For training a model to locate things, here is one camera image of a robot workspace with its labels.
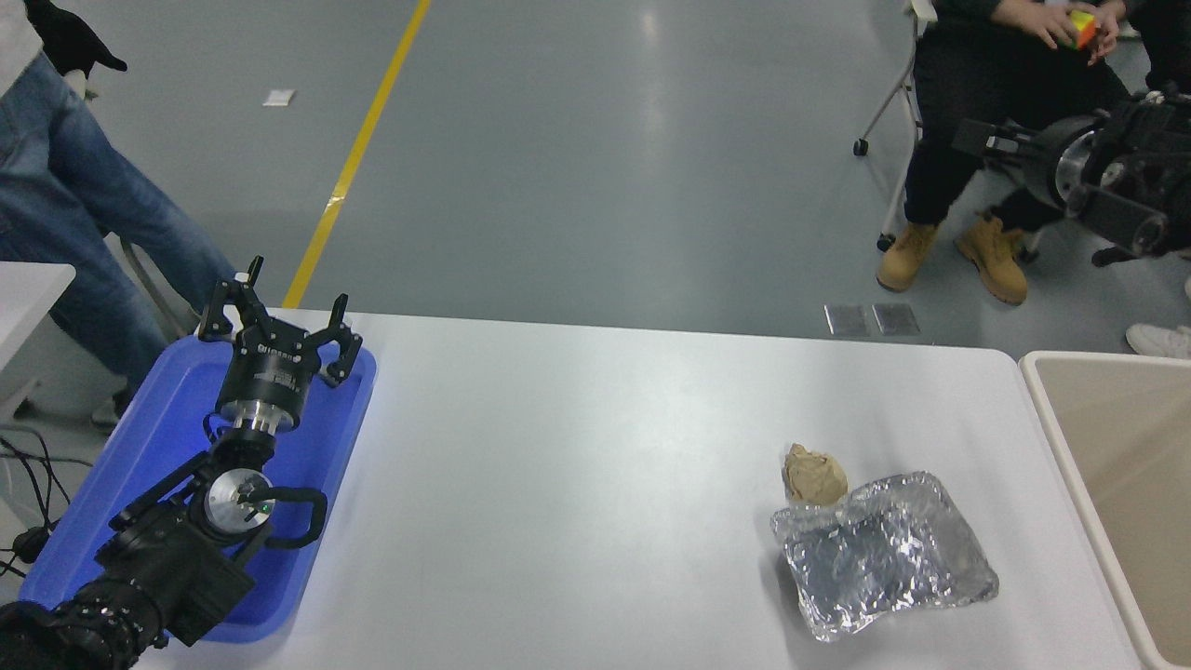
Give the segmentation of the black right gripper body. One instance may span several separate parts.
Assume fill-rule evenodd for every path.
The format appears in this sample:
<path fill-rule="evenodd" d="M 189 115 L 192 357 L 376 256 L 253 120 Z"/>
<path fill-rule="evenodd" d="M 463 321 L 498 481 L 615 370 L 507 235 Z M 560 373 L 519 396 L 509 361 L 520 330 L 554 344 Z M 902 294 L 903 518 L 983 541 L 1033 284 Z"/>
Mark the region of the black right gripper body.
<path fill-rule="evenodd" d="M 1086 165 L 1086 117 L 1067 117 L 1050 123 L 1025 140 L 1022 169 L 1025 190 L 1058 209 L 1083 182 Z"/>

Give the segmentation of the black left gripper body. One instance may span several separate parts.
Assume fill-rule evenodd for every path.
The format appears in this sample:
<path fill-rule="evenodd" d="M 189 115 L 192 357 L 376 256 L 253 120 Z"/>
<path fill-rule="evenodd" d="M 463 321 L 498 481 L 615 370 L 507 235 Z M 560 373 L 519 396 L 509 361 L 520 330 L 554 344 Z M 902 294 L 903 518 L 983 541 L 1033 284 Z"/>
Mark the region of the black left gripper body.
<path fill-rule="evenodd" d="M 233 361 L 217 395 L 216 411 L 232 420 L 242 407 L 261 403 L 289 420 L 300 420 L 320 365 L 310 336 L 233 336 Z"/>

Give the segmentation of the person's left hand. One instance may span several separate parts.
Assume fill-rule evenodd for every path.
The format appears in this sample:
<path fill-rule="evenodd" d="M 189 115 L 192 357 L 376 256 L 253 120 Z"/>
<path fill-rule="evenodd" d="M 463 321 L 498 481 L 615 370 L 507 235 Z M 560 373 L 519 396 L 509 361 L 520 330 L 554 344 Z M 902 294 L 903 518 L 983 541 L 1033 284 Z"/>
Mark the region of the person's left hand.
<path fill-rule="evenodd" d="M 1120 24 L 1125 21 L 1129 6 L 1127 1 L 1114 0 L 1084 4 L 1080 10 L 1092 14 L 1096 20 L 1097 35 L 1089 45 L 1089 65 L 1095 65 L 1106 60 L 1106 55 L 1116 50 L 1120 40 Z"/>

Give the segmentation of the person's right hand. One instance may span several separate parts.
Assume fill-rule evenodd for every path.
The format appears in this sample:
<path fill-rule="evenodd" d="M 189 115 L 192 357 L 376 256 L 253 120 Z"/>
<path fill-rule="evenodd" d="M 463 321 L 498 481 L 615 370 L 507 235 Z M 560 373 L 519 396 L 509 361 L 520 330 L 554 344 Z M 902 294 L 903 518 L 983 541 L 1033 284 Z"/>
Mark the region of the person's right hand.
<path fill-rule="evenodd" d="M 999 1 L 990 14 L 990 20 L 1003 27 L 1011 27 L 1041 40 L 1050 50 L 1072 46 L 1079 31 L 1071 21 L 1070 4 L 1035 4 L 1035 1 Z"/>

